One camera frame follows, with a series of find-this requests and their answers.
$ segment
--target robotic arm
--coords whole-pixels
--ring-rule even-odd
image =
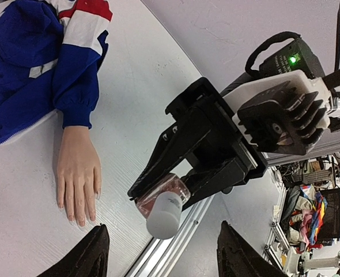
[[[330,259],[316,259],[316,260],[302,260],[299,267],[302,267],[302,271],[308,272],[311,269],[321,269],[321,268],[339,268],[337,273],[333,277],[340,277],[340,252],[337,257]]]
[[[271,44],[293,39],[252,70]],[[175,123],[157,142],[150,161],[128,192],[138,201],[182,160],[191,197],[183,208],[219,191],[261,177],[261,152],[305,155],[340,117],[340,69],[327,76],[302,38],[292,32],[267,39],[247,61],[246,72],[224,91],[206,78],[191,84],[166,108]]]

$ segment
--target reflective stripe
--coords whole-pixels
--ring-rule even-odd
[[[62,11],[72,9],[76,3],[76,1],[70,1],[70,0],[45,0],[45,2],[51,4],[55,8],[58,14]]]
[[[98,37],[108,29],[109,21],[92,13],[76,10],[74,16],[65,27],[63,44],[74,45],[83,48],[91,48],[102,55],[102,46]]]
[[[31,71],[29,72],[29,78],[38,78],[43,73],[46,73],[47,71],[51,70],[56,66],[57,60],[58,59],[51,62],[47,62],[44,65],[35,66],[34,68],[31,68]]]

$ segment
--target finger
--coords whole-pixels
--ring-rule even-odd
[[[65,201],[66,201],[66,212],[67,218],[70,222],[75,221],[74,214],[74,184],[71,179],[66,181],[66,191],[65,191]]]
[[[65,198],[65,178],[64,176],[58,176],[58,187],[57,187],[57,205],[62,210],[64,209],[64,198]]]
[[[93,189],[93,182],[86,182],[84,185],[84,194],[86,204],[88,206],[88,214],[90,221],[96,221],[96,203],[95,203],[95,191]]]
[[[102,187],[101,167],[95,167],[93,173],[95,175],[95,177],[94,177],[95,194],[96,194],[97,200],[100,200],[101,187]]]
[[[85,212],[84,212],[84,180],[77,179],[74,181],[74,194],[75,194],[75,216],[77,217],[78,224],[81,227],[85,226]]]

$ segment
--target plastic bottle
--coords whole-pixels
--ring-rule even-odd
[[[168,174],[137,201],[137,208],[147,219],[147,229],[158,239],[173,237],[180,225],[183,205],[191,193],[175,174]]]

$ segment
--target green led light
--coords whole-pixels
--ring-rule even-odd
[[[292,65],[294,65],[297,62],[296,57],[290,57],[289,60]]]

